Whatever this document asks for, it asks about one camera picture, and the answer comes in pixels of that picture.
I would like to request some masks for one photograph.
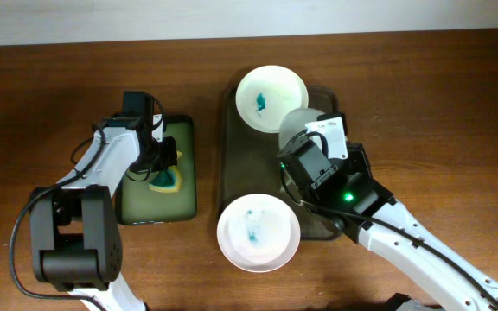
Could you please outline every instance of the dark tray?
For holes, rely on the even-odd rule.
[[[309,86],[309,108],[338,111],[334,92]],[[295,204],[281,191],[278,162],[278,134],[267,134],[247,125],[239,116],[233,88],[226,92],[222,120],[222,167],[219,190],[219,217],[226,206],[246,194],[270,194],[288,204],[301,226],[301,239],[333,240],[341,233],[329,220]]]

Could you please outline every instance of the white bowl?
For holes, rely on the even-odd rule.
[[[309,94],[301,78],[290,69],[263,66],[241,80],[235,103],[249,126],[265,133],[278,133],[290,111],[307,108]]]
[[[238,268],[269,272],[295,255],[301,229],[295,213],[267,194],[243,196],[224,210],[216,230],[220,250]]]

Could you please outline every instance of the green sponge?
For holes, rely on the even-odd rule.
[[[174,193],[180,190],[182,177],[176,166],[158,172],[149,183],[149,189],[161,193]]]

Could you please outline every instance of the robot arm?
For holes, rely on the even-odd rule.
[[[429,246],[440,251],[467,271],[498,300],[498,282],[486,276],[428,232],[401,202],[397,201],[394,205],[386,203],[373,217],[395,225],[399,229],[405,229],[413,237],[423,240]],[[372,225],[368,229],[361,229],[359,244],[402,270],[447,310],[493,309],[490,307],[489,301],[483,298],[482,294],[455,269],[419,244],[415,244],[381,225]]]
[[[120,274],[122,243],[112,196],[128,169],[147,178],[151,171],[177,164],[176,142],[163,138],[165,124],[162,115],[153,115],[154,101],[145,92],[125,92],[122,111],[103,120],[90,148],[57,184],[63,186],[41,198],[38,194],[48,188],[32,193],[37,198],[29,203],[36,279],[82,296],[91,310],[99,307],[86,297],[108,311],[146,309]],[[82,232],[61,232],[72,221],[84,222]],[[17,286],[25,292],[19,282]]]
[[[498,310],[498,282],[429,233],[373,179],[362,145],[346,142],[343,119],[339,112],[320,116],[305,125],[306,135],[292,138],[278,152],[281,168],[307,207],[335,222],[355,243],[397,266],[445,309]]]

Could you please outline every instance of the black cable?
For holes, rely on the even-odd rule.
[[[282,187],[284,187],[284,190],[285,192],[287,193],[287,195],[290,196],[290,198],[297,204],[301,204],[300,202],[297,202],[297,200],[295,199],[295,197],[293,196],[293,194],[291,194],[291,191],[290,189],[287,187],[287,185],[285,184],[285,176],[284,176],[284,168],[280,167],[280,182],[282,183]]]
[[[319,136],[320,142],[322,143],[322,153],[328,158],[328,141],[326,140],[326,136],[323,133],[319,132],[310,132],[307,134],[307,137]]]
[[[84,147],[85,145],[87,145],[92,140],[93,140],[93,137],[89,137],[85,141],[83,141],[82,143],[80,143],[78,145],[78,147],[76,147],[73,150],[73,152],[70,154],[70,162],[72,162],[73,164],[78,164],[78,162],[74,160],[74,156],[76,156],[76,152],[78,152],[78,150],[80,150],[82,147]]]
[[[152,95],[150,95],[150,96],[151,96],[151,98],[153,98],[153,103],[155,103],[156,105],[158,105],[158,106],[159,106],[159,109],[161,110],[161,118],[160,118],[160,119],[159,119],[159,121],[158,121],[155,125],[153,125],[153,127],[152,127],[152,129],[153,129],[153,130],[156,130],[156,129],[158,129],[158,127],[159,127],[159,126],[161,126],[161,123],[162,123],[162,122],[163,122],[163,120],[164,120],[165,112],[164,112],[163,104],[161,104],[161,102],[160,102],[158,99],[156,99],[154,96],[152,96]]]
[[[15,226],[13,227],[13,231],[10,235],[10,242],[9,242],[9,267],[10,267],[10,276],[13,279],[13,282],[15,285],[18,287],[18,289],[25,294],[28,297],[32,298],[37,298],[37,299],[54,299],[54,300],[83,300],[83,301],[89,301],[90,303],[93,304],[96,308],[98,308],[101,311],[105,311],[103,306],[99,304],[94,297],[91,296],[85,296],[85,295],[44,295],[44,294],[38,294],[32,291],[27,290],[24,288],[24,285],[20,282],[18,279],[18,275],[16,274],[16,268],[15,268],[15,243],[16,243],[16,235],[18,233],[18,229],[20,228],[20,225],[22,223],[22,220],[24,219],[24,216],[32,209],[32,207],[39,201],[41,200],[44,196],[47,194],[52,193],[54,190],[57,190],[63,186],[66,186],[70,183],[73,183],[77,181],[78,179],[81,178],[82,175],[84,175],[92,166],[95,164],[95,162],[99,159],[101,156],[101,153],[103,152],[103,149],[106,144],[106,139],[105,139],[105,133],[103,130],[98,127],[98,125],[93,126],[95,130],[99,132],[101,135],[101,143],[99,144],[99,148],[95,152],[95,155],[93,156],[92,160],[80,171],[77,172],[76,176],[71,177],[65,181],[57,182],[53,186],[47,187],[43,189],[40,193],[38,193],[32,200],[30,200],[26,206],[19,212],[18,217],[16,218]]]
[[[126,178],[128,178],[128,179],[129,179],[129,180],[131,180],[131,181],[135,181],[135,182],[147,181],[147,179],[149,179],[149,175],[151,174],[151,168],[149,168],[149,169],[147,170],[147,173],[145,174],[145,177],[144,177],[142,180],[135,180],[135,179],[131,178],[131,177],[128,175],[128,173],[124,173],[124,174],[126,175]]]
[[[309,205],[315,207],[318,210],[321,210],[326,213],[333,213],[337,215],[342,215],[346,217],[352,217],[356,219],[362,219],[365,221],[369,221],[371,223],[375,223],[378,225],[382,225],[385,228],[399,234],[400,236],[407,238],[411,240],[414,244],[419,245],[419,247],[423,247],[425,250],[429,251],[431,254],[434,256],[438,257],[439,259],[443,260],[445,263],[447,263],[451,268],[456,270],[462,277],[466,279],[475,289],[479,290],[479,292],[495,307],[495,310],[498,310],[498,301],[478,282],[474,277],[472,277],[466,270],[461,268],[458,264],[456,264],[454,261],[450,260],[450,258],[446,257],[442,252],[434,249],[433,247],[429,246],[426,242],[419,238],[413,237],[411,234],[405,232],[402,229],[397,228],[394,225],[391,225],[383,220],[380,219],[375,219],[372,217],[367,217],[367,216],[362,216],[360,214],[354,214],[354,213],[347,213],[343,211],[338,211],[335,209],[327,208],[327,207],[322,207],[322,206],[316,206],[314,204],[311,204],[309,202],[304,201],[305,203],[308,203]]]
[[[288,142],[288,143],[293,143],[293,141],[295,141],[299,136],[301,136],[302,134],[306,133],[307,132],[307,129],[304,129],[304,130],[301,130],[300,132],[298,132],[297,134],[295,134],[294,137],[292,137]]]

